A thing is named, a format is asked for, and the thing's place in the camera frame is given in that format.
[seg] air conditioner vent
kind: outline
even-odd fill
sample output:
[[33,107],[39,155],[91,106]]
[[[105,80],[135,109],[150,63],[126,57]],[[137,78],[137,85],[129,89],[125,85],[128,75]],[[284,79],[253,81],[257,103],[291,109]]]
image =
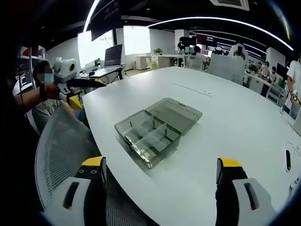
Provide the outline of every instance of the air conditioner vent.
[[210,0],[215,6],[233,7],[249,11],[248,0]]

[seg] hand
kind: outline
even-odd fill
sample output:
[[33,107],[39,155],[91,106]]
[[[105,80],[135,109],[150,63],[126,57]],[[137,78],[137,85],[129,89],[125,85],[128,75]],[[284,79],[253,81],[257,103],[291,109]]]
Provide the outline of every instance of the hand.
[[291,93],[291,102],[292,102],[292,103],[295,102],[295,99],[294,99],[294,98],[295,98],[295,94],[294,94],[294,93]]
[[58,88],[58,85],[54,82],[47,82],[45,84],[45,93],[47,99],[59,99],[60,90]]

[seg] oval conference table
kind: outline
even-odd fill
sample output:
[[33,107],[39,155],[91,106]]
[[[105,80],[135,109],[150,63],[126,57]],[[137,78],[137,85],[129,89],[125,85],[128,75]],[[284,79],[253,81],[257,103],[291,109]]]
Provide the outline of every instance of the oval conference table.
[[[114,125],[165,97],[203,115],[181,137],[177,150],[145,173],[117,141]],[[215,224],[220,157],[239,161],[271,195],[277,212],[288,199],[296,173],[285,171],[285,149],[287,143],[301,147],[301,138],[278,106],[252,90],[208,73],[170,67],[99,88],[84,95],[83,103],[114,177],[161,226]]]

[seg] led light strip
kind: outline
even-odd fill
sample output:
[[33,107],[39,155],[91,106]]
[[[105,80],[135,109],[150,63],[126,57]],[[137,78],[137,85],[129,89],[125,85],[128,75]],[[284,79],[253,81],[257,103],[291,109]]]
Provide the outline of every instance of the led light strip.
[[257,53],[251,52],[251,51],[249,51],[249,50],[246,50],[246,51],[249,52],[249,53],[253,53],[254,55],[257,55],[257,56],[259,56],[259,57],[262,57],[262,56],[260,56],[260,55],[257,54]]
[[224,39],[224,40],[236,42],[236,41],[231,40],[231,39],[220,38],[220,37],[217,37],[217,36],[214,36],[214,35],[210,35],[210,34],[202,34],[202,35],[206,35],[206,36],[210,36],[210,37],[214,37],[214,38],[218,38],[218,39]]
[[166,21],[162,21],[162,22],[159,22],[159,23],[155,23],[155,24],[151,24],[151,25],[148,25],[147,27],[152,27],[152,26],[155,26],[155,25],[158,25],[158,24],[164,24],[164,23],[168,23],[168,22],[172,22],[172,21],[178,21],[178,20],[187,20],[187,19],[212,19],[212,20],[224,20],[224,21],[230,21],[230,22],[235,22],[235,23],[238,23],[238,24],[243,24],[243,25],[246,25],[246,26],[249,26],[249,27],[252,27],[252,28],[255,28],[259,31],[262,31],[266,34],[268,34],[269,36],[277,39],[279,42],[281,42],[282,44],[284,44],[285,46],[287,46],[291,51],[293,51],[293,48],[287,44],[285,41],[281,40],[280,38],[278,38],[276,35],[273,35],[272,33],[260,28],[260,27],[257,27],[255,25],[252,25],[252,24],[248,24],[248,23],[245,23],[245,22],[242,22],[242,21],[238,21],[238,20],[232,20],[232,19],[227,19],[227,18],[220,18],[220,17],[212,17],[212,16],[194,16],[194,17],[183,17],[183,18],[177,18],[177,19],[172,19],[172,20],[166,20]]
[[91,9],[90,9],[90,11],[89,11],[88,17],[87,17],[86,22],[85,22],[85,26],[84,26],[84,31],[83,31],[83,32],[86,32],[86,31],[87,31],[87,28],[88,28],[88,25],[89,25],[89,23],[90,23],[91,17],[92,17],[92,15],[93,15],[93,13],[94,13],[94,10],[96,9],[96,6],[98,5],[98,3],[99,3],[100,1],[101,1],[101,0],[95,0],[95,1],[93,2],[93,5],[92,5],[92,7],[91,7]]
[[[218,39],[224,39],[224,38],[220,38],[220,37],[213,36],[213,35],[210,35],[210,34],[202,34],[202,35],[207,35],[207,36],[211,36],[211,37],[218,38]],[[220,43],[220,44],[222,44],[222,45],[226,45],[226,46],[231,46],[231,45],[229,45],[229,44],[225,44],[225,43]],[[260,51],[260,52],[262,52],[262,53],[266,54],[266,52],[264,52],[264,51],[262,51],[262,50],[260,50],[260,49],[258,49],[258,48],[255,48],[255,47],[253,47],[253,46],[250,46],[250,45],[247,45],[247,44],[244,44],[244,45],[245,45],[245,46],[248,46],[248,47],[251,47],[251,48],[254,48],[254,49],[256,49],[256,50],[258,50],[258,51]]]
[[[231,46],[231,45],[229,45],[229,44],[225,44],[225,43],[221,43],[221,42],[218,42],[218,44],[220,44],[220,45],[225,45],[225,46]],[[246,50],[246,51],[249,52],[249,53],[252,53],[252,54],[255,54],[255,55],[261,57],[261,56],[258,55],[257,53],[251,52],[251,51],[249,51],[249,50]]]
[[245,46],[248,46],[248,47],[251,47],[251,48],[254,48],[254,49],[256,49],[256,50],[258,50],[258,51],[260,51],[260,52],[262,52],[262,53],[264,53],[264,54],[267,54],[266,52],[264,52],[264,51],[262,51],[262,50],[260,50],[260,49],[258,49],[258,48],[255,48],[255,47],[253,47],[253,46],[249,46],[249,45],[247,45],[247,44],[244,44]]
[[229,44],[225,44],[225,43],[221,43],[221,42],[218,42],[218,44],[221,44],[221,45],[225,45],[225,46],[231,46]]

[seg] window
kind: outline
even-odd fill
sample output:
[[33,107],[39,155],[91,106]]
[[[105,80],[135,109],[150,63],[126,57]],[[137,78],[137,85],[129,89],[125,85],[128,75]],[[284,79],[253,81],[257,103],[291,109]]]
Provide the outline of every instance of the window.
[[150,30],[147,27],[124,26],[124,47],[126,55],[150,53]]
[[79,61],[81,68],[100,58],[104,60],[105,50],[113,46],[112,30],[92,41],[91,31],[78,34]]

